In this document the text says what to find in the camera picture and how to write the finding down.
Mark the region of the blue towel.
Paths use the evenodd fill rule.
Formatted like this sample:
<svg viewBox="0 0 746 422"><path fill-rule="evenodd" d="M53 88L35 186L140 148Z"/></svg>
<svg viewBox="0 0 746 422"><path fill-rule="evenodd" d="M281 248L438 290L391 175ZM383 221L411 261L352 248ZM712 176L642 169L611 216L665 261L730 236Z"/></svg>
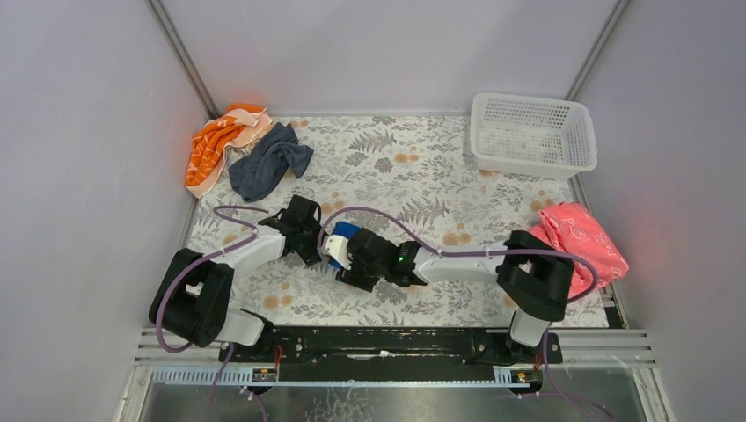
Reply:
<svg viewBox="0 0 746 422"><path fill-rule="evenodd" d="M352 266L348 245L351 238L360 230L359 226L348 222L337 222L332 234L324 242L324 250L331 259L332 266L349 270Z"/></svg>

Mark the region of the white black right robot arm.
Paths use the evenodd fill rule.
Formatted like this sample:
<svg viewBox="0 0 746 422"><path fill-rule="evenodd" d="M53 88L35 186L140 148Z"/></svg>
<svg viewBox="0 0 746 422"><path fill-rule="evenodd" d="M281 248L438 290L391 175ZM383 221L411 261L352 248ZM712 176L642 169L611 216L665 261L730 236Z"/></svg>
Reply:
<svg viewBox="0 0 746 422"><path fill-rule="evenodd" d="M394 244L367 230L330 235L323 251L339 268L337 280L370 291L380 280L399 287L441 281L499 286L517 305L508 338L536 347L549 325L564 318L573 261L522 230L486 251L430 251L415 241Z"/></svg>

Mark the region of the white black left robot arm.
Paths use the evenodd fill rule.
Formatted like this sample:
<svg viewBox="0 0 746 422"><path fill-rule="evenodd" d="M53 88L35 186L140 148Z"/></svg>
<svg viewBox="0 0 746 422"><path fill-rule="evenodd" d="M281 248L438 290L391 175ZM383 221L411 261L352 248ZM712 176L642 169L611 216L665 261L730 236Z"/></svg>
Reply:
<svg viewBox="0 0 746 422"><path fill-rule="evenodd" d="M215 251L177 251L149 310L159 346L181 353L215 342L257 345L270 323L231 307L233 281L289 254L308 266L320 262L317 240L325 235L321 216L317 202L295 195L286 207L256 223L234 218L245 234Z"/></svg>

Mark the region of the dark grey towel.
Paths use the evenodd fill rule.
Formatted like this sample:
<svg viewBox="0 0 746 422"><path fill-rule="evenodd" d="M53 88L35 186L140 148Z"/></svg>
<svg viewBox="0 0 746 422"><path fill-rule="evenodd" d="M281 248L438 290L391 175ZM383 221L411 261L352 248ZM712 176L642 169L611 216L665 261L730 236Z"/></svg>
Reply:
<svg viewBox="0 0 746 422"><path fill-rule="evenodd" d="M229 167L231 188L245 202L263 200L288 170L301 178L313 155L311 147L299 143L291 125L276 123L247 156Z"/></svg>

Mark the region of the floral tablecloth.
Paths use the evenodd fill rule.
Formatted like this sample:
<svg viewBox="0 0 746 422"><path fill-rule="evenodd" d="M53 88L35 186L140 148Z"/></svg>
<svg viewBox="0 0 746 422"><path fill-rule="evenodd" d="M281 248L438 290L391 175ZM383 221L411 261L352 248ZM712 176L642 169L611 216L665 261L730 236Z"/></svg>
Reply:
<svg viewBox="0 0 746 422"><path fill-rule="evenodd" d="M227 177L199 203L188 247L210 252L244 235L263 211L292 196L316 201L323 216L395 243L412 234L436 247L468 251L501 244L547 206L572 199L563 180L481 171L461 116L286 117L313 148L301 178L292 173L251 210ZM338 282L329 266L296 255L239 276L231 302L276 324L505 327L514 304L493 284L446 281L425 287L378 282L371 292Z"/></svg>

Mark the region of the orange white towel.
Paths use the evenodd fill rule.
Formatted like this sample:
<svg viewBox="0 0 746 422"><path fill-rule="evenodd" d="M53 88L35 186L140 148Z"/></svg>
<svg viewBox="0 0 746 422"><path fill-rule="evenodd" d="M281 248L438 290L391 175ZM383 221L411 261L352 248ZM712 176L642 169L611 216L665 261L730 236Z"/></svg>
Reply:
<svg viewBox="0 0 746 422"><path fill-rule="evenodd" d="M252 149L273 126L266 107L230 104L221 117L206 122L193 134L185 187L200 199L217 183L229 149Z"/></svg>

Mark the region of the white plastic basket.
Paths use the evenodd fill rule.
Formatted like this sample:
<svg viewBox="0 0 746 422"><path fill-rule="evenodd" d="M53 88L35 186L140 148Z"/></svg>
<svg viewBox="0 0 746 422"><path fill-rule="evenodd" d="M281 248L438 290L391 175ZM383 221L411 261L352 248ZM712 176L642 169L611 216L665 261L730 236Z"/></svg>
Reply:
<svg viewBox="0 0 746 422"><path fill-rule="evenodd" d="M469 139L483 171L567 180L597 166L593 122L578 102L479 93Z"/></svg>

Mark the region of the pink patterned towel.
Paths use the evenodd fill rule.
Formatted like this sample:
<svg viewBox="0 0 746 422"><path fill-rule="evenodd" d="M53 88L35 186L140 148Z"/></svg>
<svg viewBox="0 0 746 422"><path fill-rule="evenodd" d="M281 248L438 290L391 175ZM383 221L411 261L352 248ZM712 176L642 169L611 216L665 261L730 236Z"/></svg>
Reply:
<svg viewBox="0 0 746 422"><path fill-rule="evenodd" d="M583 258L595 268L598 281L593 286L591 271L583 264L575 266L569 290L571 299L580 299L623 279L630 269L602 225L578 202L551 204L539 209L530 233L556 251Z"/></svg>

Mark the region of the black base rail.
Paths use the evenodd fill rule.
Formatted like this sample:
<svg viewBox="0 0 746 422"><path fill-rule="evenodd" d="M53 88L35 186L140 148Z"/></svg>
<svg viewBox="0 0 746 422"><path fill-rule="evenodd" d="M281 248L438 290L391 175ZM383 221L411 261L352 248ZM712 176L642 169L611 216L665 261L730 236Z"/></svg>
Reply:
<svg viewBox="0 0 746 422"><path fill-rule="evenodd" d="M493 382L495 369L563 361L559 338L529 347L505 329L274 326L218 359L267 364L282 382Z"/></svg>

